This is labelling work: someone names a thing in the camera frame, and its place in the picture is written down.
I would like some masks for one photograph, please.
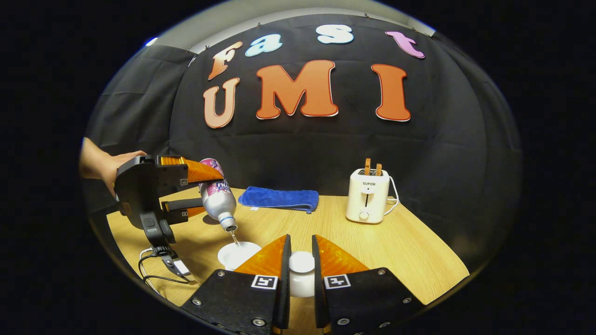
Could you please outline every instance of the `table surface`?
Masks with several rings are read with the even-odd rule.
[[[244,190],[233,188],[232,192],[238,199]],[[170,194],[160,201],[199,196],[196,187]],[[346,206],[347,197],[344,196],[320,196],[318,207],[311,214],[271,208],[252,211],[238,204],[234,214],[238,224],[235,234],[238,240],[261,247],[289,234],[293,252],[311,252],[312,236],[318,234],[356,257],[369,269],[389,268],[425,305],[470,275],[449,246],[404,205],[397,205],[379,224],[346,219]],[[217,259],[218,251],[233,242],[230,234],[219,224],[205,223],[203,219],[206,215],[201,213],[189,218],[188,222],[171,226],[176,238],[172,248],[198,284],[151,280],[157,291],[177,306],[182,306],[213,271],[224,268]],[[138,273],[139,253],[150,247],[144,231],[133,227],[120,212],[108,214],[107,219],[122,255]],[[147,274],[175,278],[160,258],[149,258],[143,265]],[[321,334],[321,330],[315,327],[313,297],[290,299],[290,325],[284,334]]]

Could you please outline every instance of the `human hand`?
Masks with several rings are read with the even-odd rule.
[[[146,155],[144,151],[138,150],[133,153],[111,156],[85,137],[80,152],[79,171],[83,178],[103,180],[112,196],[115,196],[114,182],[116,182],[118,168],[136,156]]]
[[[147,154],[144,151],[138,150],[133,153],[125,153],[117,156],[107,155],[107,157],[102,160],[102,163],[98,167],[98,173],[113,197],[116,196],[116,193],[114,192],[114,183],[116,182],[116,171],[118,168],[136,156],[146,155]]]

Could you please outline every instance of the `light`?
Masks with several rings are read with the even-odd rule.
[[[155,41],[157,41],[157,37],[152,38],[152,40],[147,42],[147,44],[145,44],[145,46],[151,46],[151,45],[153,45],[153,43],[155,43]]]

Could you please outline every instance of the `white bowl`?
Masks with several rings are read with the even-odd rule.
[[[218,260],[226,270],[234,271],[259,250],[261,247],[252,242],[240,242],[240,247],[235,243],[230,243],[219,249]]]

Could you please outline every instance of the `blue letter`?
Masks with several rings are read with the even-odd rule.
[[[280,43],[280,38],[280,34],[271,34],[255,39],[250,44],[252,46],[246,51],[246,57],[252,57],[261,52],[271,52],[279,49],[282,45],[282,43]]]

